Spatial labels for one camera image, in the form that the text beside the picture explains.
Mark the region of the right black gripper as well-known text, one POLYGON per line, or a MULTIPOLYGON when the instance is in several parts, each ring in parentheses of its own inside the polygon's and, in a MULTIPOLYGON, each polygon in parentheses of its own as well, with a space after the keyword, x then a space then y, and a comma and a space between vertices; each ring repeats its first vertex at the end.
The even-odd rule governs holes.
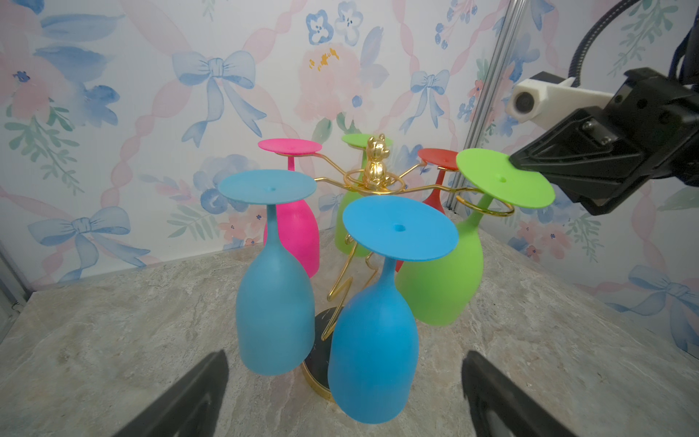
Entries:
POLYGON ((577 109, 510 156, 517 169, 567 178, 567 195, 609 214, 646 182, 698 185, 698 94, 651 68, 625 73, 604 107, 577 109))

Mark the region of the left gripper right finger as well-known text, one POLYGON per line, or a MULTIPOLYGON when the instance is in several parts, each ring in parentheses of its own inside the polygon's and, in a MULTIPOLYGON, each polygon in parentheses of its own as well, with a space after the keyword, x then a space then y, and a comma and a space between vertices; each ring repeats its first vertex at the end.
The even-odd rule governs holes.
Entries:
POLYGON ((573 435, 478 351, 462 362, 462 390, 478 437, 573 435))

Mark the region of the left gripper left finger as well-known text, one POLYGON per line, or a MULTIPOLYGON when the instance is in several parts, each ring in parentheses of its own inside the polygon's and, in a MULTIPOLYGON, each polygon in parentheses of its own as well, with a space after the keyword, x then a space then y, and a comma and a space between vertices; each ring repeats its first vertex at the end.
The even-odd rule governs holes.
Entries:
POLYGON ((225 351, 209 353, 116 434, 212 436, 229 380, 225 351))

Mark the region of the red wine glass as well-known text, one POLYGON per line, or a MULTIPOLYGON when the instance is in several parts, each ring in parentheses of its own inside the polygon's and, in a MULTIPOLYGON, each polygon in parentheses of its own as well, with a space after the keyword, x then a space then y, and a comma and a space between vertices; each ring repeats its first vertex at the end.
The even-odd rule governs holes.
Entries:
POLYGON ((422 145, 408 150, 403 146, 391 168, 400 171, 407 189, 431 184, 443 185, 448 172, 456 171, 457 152, 448 149, 433 149, 422 145))

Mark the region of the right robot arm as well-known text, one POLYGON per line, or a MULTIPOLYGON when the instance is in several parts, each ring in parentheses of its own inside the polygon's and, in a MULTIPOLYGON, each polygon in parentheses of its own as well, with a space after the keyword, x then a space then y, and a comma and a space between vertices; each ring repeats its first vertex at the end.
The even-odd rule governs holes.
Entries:
POLYGON ((582 86, 585 57, 604 29, 635 7, 620 1, 579 43, 567 78, 541 72, 520 82, 508 114, 544 134, 511 155, 593 216, 608 214, 649 180, 698 184, 698 25, 675 49, 667 74, 626 71, 615 94, 582 86))

